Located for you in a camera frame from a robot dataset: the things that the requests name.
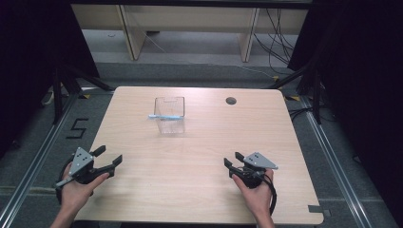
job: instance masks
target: human hand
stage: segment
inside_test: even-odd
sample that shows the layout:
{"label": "human hand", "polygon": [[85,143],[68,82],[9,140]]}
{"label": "human hand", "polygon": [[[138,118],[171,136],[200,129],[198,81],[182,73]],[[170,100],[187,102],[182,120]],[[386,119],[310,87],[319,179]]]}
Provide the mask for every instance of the human hand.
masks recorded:
{"label": "human hand", "polygon": [[[68,177],[68,170],[70,170],[70,167],[71,163],[66,167],[63,179]],[[108,177],[109,174],[104,173],[88,184],[81,184],[76,180],[67,183],[62,189],[61,211],[69,211],[75,216],[86,204],[94,189],[103,183]]]}
{"label": "human hand", "polygon": [[[273,170],[267,169],[265,175],[267,175],[271,181],[273,181]],[[259,228],[274,227],[274,223],[269,212],[272,199],[272,192],[270,191],[269,185],[262,182],[258,187],[250,189],[237,175],[232,175],[232,179],[242,192],[246,206],[257,220]]]}
{"label": "human hand", "polygon": [[[68,177],[68,170],[70,170],[71,163],[66,167],[63,180]],[[88,198],[91,196],[92,191],[103,183],[109,177],[108,173],[97,177],[95,180],[88,184],[81,184],[73,180],[63,186],[62,189],[62,206],[56,219],[50,225],[50,228],[68,228],[74,221],[80,209],[86,205]]]}

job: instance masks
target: wooden table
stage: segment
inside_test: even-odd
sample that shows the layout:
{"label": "wooden table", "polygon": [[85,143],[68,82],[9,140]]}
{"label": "wooden table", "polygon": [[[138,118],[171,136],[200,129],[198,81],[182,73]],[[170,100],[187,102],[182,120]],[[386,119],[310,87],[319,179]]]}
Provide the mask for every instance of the wooden table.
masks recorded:
{"label": "wooden table", "polygon": [[[185,133],[161,134],[148,120],[156,97],[185,98]],[[227,104],[233,97],[236,104]],[[118,87],[91,150],[106,145],[95,167],[123,154],[116,176],[95,190],[76,219],[255,223],[223,158],[255,151],[274,162],[276,224],[320,224],[317,195],[296,133],[277,90]]]}

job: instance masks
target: cable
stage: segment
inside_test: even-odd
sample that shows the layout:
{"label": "cable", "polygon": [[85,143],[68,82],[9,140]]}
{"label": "cable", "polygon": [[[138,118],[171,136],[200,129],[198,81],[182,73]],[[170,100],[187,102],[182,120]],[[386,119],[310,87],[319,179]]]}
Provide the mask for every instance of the cable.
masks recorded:
{"label": "cable", "polygon": [[[163,53],[168,53],[168,52],[166,52],[166,50],[164,50],[162,47],[160,47],[153,39],[151,39],[151,37],[149,37],[144,31],[143,31],[143,34],[145,35],[145,37],[151,42],[151,43],[153,43],[158,49],[160,49]],[[172,60],[172,61],[174,61],[174,62],[183,62],[183,63],[188,63],[188,64],[191,64],[191,65],[208,65],[208,66],[218,66],[218,67],[222,67],[222,65],[216,65],[216,64],[208,64],[208,63],[193,63],[193,62],[190,62],[190,61],[187,61],[187,60],[177,60],[177,59],[173,59],[173,58],[170,58],[170,57],[167,57],[168,59],[170,59],[170,60]],[[237,66],[237,65],[230,65],[230,67],[239,67],[239,68],[241,68],[241,69],[244,69],[244,70],[248,70],[248,71],[252,71],[252,72],[257,72],[257,73],[261,73],[261,74],[264,74],[264,75],[266,75],[266,76],[268,76],[268,77],[270,77],[270,78],[274,78],[274,76],[272,76],[272,75],[270,75],[270,74],[268,74],[268,73],[266,73],[266,72],[263,72],[263,71],[260,71],[260,70],[255,70],[255,69],[251,69],[251,68],[247,68],[247,67],[244,67],[244,66]]]}

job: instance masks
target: gray gripper bracket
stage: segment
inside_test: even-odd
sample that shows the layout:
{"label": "gray gripper bracket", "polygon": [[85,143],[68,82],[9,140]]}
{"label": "gray gripper bracket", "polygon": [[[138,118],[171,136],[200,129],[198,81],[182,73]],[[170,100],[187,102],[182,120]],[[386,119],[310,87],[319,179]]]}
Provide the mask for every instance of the gray gripper bracket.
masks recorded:
{"label": "gray gripper bracket", "polygon": [[243,161],[260,168],[278,169],[278,166],[276,166],[270,160],[266,159],[259,152],[255,152],[245,157]]}

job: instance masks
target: black cable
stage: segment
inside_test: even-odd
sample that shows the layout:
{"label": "black cable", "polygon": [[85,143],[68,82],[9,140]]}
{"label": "black cable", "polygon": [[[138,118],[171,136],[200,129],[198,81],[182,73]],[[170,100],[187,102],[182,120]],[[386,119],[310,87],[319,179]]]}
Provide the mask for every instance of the black cable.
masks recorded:
{"label": "black cable", "polygon": [[262,43],[262,41],[258,38],[258,36],[256,34],[255,38],[258,41],[258,43],[260,44],[260,46],[267,51],[269,54],[274,55],[276,58],[278,58],[280,61],[282,61],[284,64],[288,64],[287,60],[282,58],[280,55],[278,55],[277,53],[275,53],[273,50],[271,50],[270,48],[268,48],[265,44]]}
{"label": "black cable", "polygon": [[264,177],[266,177],[267,179],[269,179],[269,181],[267,181],[267,179],[262,178],[262,177],[259,176],[259,175],[257,175],[257,177],[258,177],[259,179],[261,179],[262,181],[264,181],[264,182],[269,186],[270,191],[272,192],[272,202],[270,203],[270,209],[269,209],[269,210],[270,210],[270,216],[271,216],[271,215],[273,215],[273,212],[275,211],[276,203],[277,203],[277,192],[276,192],[276,188],[275,188],[275,186],[274,186],[274,184],[273,184],[272,179],[271,179],[269,176],[264,175]]}

